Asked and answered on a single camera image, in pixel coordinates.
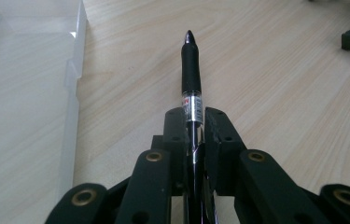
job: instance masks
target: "transparent plastic box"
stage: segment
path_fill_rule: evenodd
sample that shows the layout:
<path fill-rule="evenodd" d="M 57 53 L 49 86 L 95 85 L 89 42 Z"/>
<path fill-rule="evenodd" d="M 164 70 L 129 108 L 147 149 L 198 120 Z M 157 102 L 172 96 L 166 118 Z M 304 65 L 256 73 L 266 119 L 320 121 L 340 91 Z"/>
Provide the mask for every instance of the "transparent plastic box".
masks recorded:
<path fill-rule="evenodd" d="M 73 184 L 79 0 L 0 0 L 0 223 L 43 223 Z"/>

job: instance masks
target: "wooden table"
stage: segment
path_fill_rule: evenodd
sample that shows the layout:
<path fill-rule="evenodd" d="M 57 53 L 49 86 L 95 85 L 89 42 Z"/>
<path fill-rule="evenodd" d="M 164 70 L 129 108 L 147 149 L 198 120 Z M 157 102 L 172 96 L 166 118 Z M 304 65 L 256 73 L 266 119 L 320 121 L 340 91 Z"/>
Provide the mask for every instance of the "wooden table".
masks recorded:
<path fill-rule="evenodd" d="M 350 0 L 84 1 L 89 24 L 74 184 L 111 188 L 181 106 L 184 35 L 200 50 L 203 104 L 300 186 L 350 186 Z M 172 223 L 182 223 L 173 199 Z M 236 223 L 232 198 L 217 198 Z"/>

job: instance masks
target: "brass screw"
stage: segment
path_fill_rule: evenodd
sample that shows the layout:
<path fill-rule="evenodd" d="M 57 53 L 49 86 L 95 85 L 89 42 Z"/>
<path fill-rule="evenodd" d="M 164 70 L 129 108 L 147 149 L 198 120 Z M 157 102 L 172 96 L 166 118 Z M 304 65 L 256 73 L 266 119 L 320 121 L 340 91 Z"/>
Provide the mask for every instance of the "brass screw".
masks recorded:
<path fill-rule="evenodd" d="M 347 189 L 335 189 L 333 194 L 340 202 L 350 205 L 350 191 Z"/>
<path fill-rule="evenodd" d="M 252 161 L 265 161 L 265 156 L 259 152 L 250 152 L 248 158 Z"/>
<path fill-rule="evenodd" d="M 96 198 L 96 191 L 94 189 L 83 189 L 77 192 L 72 198 L 72 204 L 75 206 L 87 205 Z"/>
<path fill-rule="evenodd" d="M 146 155 L 148 161 L 160 161 L 162 160 L 162 154 L 159 152 L 151 152 Z"/>

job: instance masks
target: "screw hole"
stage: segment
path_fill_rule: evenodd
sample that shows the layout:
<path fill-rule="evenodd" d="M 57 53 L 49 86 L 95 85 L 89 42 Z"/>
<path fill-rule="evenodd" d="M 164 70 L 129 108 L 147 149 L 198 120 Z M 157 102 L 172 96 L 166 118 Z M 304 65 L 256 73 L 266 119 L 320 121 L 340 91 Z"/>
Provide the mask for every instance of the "screw hole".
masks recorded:
<path fill-rule="evenodd" d="M 264 161 L 265 157 L 259 152 L 250 152 L 248 158 L 252 161 Z"/>
<path fill-rule="evenodd" d="M 334 196 L 340 202 L 350 205 L 350 191 L 347 189 L 336 189 L 333 191 Z"/>
<path fill-rule="evenodd" d="M 96 191 L 94 189 L 83 189 L 77 192 L 72 198 L 72 204 L 75 206 L 87 205 L 96 198 Z"/>
<path fill-rule="evenodd" d="M 137 212 L 132 216 L 133 224 L 147 224 L 149 220 L 149 215 L 147 212 Z"/>
<path fill-rule="evenodd" d="M 158 152 L 151 152 L 147 154 L 146 159 L 148 161 L 160 161 L 162 159 L 162 154 Z"/>
<path fill-rule="evenodd" d="M 294 219 L 300 224 L 312 224 L 314 221 L 308 215 L 299 213 L 294 216 Z"/>

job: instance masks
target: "pen grip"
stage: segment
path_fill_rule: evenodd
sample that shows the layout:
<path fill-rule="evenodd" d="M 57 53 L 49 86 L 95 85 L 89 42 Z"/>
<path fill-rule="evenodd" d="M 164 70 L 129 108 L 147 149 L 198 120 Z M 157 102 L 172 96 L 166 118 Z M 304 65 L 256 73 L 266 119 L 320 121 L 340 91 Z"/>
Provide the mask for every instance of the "pen grip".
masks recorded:
<path fill-rule="evenodd" d="M 182 59 L 182 92 L 199 92 L 201 77 L 199 69 L 199 51 L 195 44 L 185 44 L 181 49 Z"/>

